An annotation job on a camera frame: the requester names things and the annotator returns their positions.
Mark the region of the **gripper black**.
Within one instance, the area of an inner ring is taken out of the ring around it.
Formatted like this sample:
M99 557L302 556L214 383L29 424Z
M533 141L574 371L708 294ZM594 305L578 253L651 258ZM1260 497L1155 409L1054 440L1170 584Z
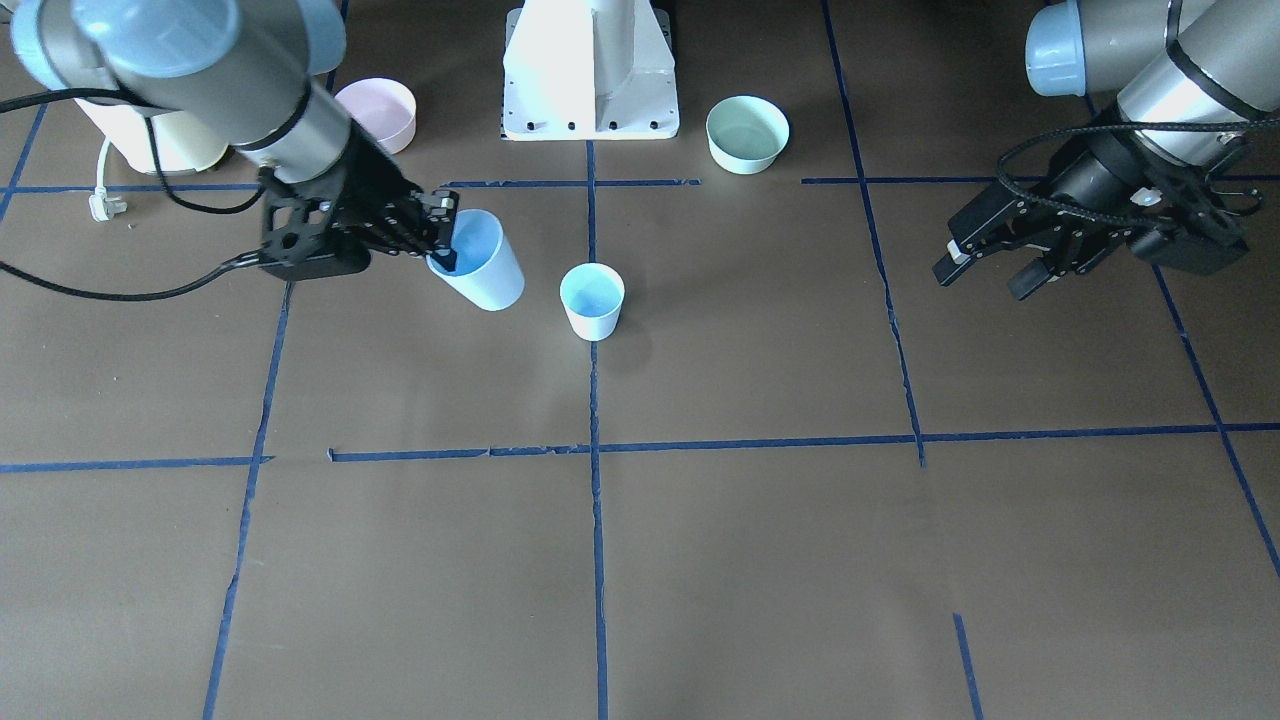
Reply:
M1010 164L1039 143L1062 140L1043 179L1024 184ZM1116 131L1084 127L1029 138L996 161L995 182L948 220L946 254L933 265L950 287L979 259L1020 249L1037 251L1007 283L1023 301L1052 281L1096 269L1137 232L1153 227L1151 205L1165 199L1146 177L1147 161Z
M433 260L444 273L457 268L453 232L460 195L430 193L407 181L398 165L364 129L352 129L335 163L300 184L308 210L323 202L319 242L326 251L355 247L407 252Z

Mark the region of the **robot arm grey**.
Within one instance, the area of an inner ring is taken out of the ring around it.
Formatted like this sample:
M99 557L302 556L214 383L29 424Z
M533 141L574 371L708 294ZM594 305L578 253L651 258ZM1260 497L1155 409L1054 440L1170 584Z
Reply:
M1211 275L1247 251L1243 218L1215 181L1245 154L1247 135L1277 124L1275 1L1061 1L1027 33L1025 69L1044 96L1114 92L1088 124L1006 151L996 179L948 220L933 273L952 284L983 258L1034 249L1009 282L1027 299L1094 270L1116 249ZM1047 176L1024 187L1009 163L1057 142Z

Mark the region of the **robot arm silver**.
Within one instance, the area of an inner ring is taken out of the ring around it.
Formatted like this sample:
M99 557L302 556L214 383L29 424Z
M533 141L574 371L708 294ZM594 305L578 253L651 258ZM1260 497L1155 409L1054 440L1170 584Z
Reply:
M347 275L372 252L454 269L458 195L428 192L328 92L346 54L334 1L20 1L15 55L45 88L186 111L259 167L259 265Z

